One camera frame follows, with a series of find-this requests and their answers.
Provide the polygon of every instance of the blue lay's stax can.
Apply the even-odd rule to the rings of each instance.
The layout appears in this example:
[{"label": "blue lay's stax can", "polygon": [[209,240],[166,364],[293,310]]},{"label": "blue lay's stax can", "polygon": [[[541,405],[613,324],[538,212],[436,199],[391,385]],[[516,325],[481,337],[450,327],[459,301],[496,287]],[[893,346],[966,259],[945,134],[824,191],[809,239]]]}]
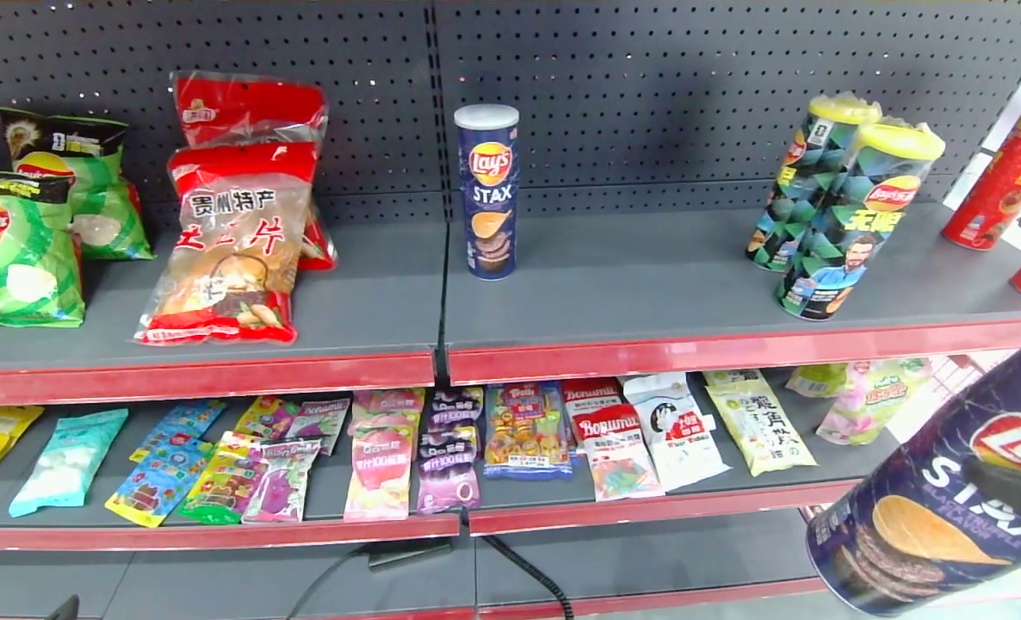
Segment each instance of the blue lay's stax can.
[{"label": "blue lay's stax can", "polygon": [[828,587],[861,612],[896,616],[1021,566],[1021,514],[967,480],[971,459],[1021,471],[1021,349],[810,521]]},{"label": "blue lay's stax can", "polygon": [[519,204],[519,110],[466,106],[458,126],[460,197],[469,271],[483,280],[514,272],[515,211]]}]

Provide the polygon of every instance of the lay's stax can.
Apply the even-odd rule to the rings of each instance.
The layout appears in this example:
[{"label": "lay's stax can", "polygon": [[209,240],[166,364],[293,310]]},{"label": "lay's stax can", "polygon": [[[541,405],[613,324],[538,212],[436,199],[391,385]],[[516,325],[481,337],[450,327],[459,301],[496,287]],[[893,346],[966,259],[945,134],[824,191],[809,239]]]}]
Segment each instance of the lay's stax can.
[{"label": "lay's stax can", "polygon": [[942,229],[960,246],[987,250],[1021,211],[1021,116],[989,168]]},{"label": "lay's stax can", "polygon": [[798,241],[833,189],[840,163],[860,125],[881,117],[881,106],[854,93],[820,95],[810,101],[810,113],[793,134],[766,210],[747,242],[747,258],[772,272],[785,272]]},{"label": "lay's stax can", "polygon": [[840,179],[814,216],[775,297],[794,317],[826,321],[866,273],[946,144],[898,117],[860,127]]},{"label": "lay's stax can", "polygon": [[1021,349],[810,521],[829,589],[891,617],[1019,568],[1021,514],[967,480],[971,459],[1021,471]]},{"label": "lay's stax can", "polygon": [[515,211],[519,204],[519,110],[466,106],[458,126],[460,199],[469,271],[499,280],[515,267]]}]

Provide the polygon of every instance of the chip bag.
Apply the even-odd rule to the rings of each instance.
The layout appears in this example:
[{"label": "chip bag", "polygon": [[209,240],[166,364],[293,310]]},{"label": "chip bag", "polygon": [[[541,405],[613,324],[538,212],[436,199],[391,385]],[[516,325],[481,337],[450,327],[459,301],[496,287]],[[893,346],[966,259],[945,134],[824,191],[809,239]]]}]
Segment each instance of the chip bag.
[{"label": "chip bag", "polygon": [[42,116],[0,108],[14,172],[70,182],[70,229],[82,257],[155,258],[140,219],[140,197],[120,177],[129,126],[100,117]]},{"label": "chip bag", "polygon": [[[260,142],[323,144],[328,103],[323,91],[259,75],[181,70],[169,75],[178,117],[190,148]],[[301,270],[333,270],[338,259],[314,201],[300,246]]]},{"label": "chip bag", "polygon": [[0,173],[0,326],[77,328],[85,317],[66,179]]},{"label": "chip bag", "polygon": [[310,142],[176,152],[183,232],[136,340],[295,341],[291,294],[314,172]]}]

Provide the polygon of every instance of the white snack bag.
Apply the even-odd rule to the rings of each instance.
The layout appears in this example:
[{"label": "white snack bag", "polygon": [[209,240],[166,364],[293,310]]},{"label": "white snack bag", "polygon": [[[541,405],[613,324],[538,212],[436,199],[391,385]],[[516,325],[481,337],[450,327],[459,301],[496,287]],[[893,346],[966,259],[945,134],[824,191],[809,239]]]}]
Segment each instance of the white snack bag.
[{"label": "white snack bag", "polygon": [[687,388],[686,373],[637,377],[626,381],[623,390],[637,409],[665,491],[728,471],[707,417]]}]

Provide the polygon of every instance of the red snack bag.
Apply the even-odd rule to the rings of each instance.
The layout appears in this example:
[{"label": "red snack bag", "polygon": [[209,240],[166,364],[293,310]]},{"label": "red snack bag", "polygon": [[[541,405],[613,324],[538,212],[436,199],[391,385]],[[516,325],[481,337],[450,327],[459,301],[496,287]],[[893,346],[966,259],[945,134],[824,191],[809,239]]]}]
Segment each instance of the red snack bag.
[{"label": "red snack bag", "polygon": [[136,340],[294,341],[290,295],[314,174],[310,142],[173,154],[183,232]]},{"label": "red snack bag", "polygon": [[[191,148],[260,142],[314,142],[322,148],[328,103],[310,84],[259,75],[173,71],[178,121]],[[300,248],[301,270],[333,270],[334,242],[309,203]]]}]

